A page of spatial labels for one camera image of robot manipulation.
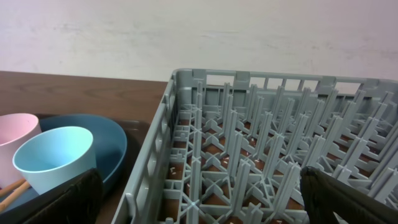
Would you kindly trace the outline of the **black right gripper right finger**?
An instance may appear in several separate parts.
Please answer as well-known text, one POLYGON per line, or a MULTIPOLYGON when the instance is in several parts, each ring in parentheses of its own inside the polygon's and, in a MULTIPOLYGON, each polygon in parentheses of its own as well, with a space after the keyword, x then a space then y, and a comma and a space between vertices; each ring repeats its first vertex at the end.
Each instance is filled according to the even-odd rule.
POLYGON ((334 179, 315 167, 300 171, 300 191, 310 224, 395 224, 397 210, 334 179))

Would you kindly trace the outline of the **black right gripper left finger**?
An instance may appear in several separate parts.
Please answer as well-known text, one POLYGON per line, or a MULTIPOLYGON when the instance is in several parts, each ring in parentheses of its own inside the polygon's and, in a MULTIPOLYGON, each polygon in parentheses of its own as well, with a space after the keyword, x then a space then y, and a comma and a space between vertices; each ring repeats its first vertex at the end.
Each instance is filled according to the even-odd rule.
POLYGON ((92 168, 1 214, 1 224, 95 223, 101 209, 103 180, 92 168))

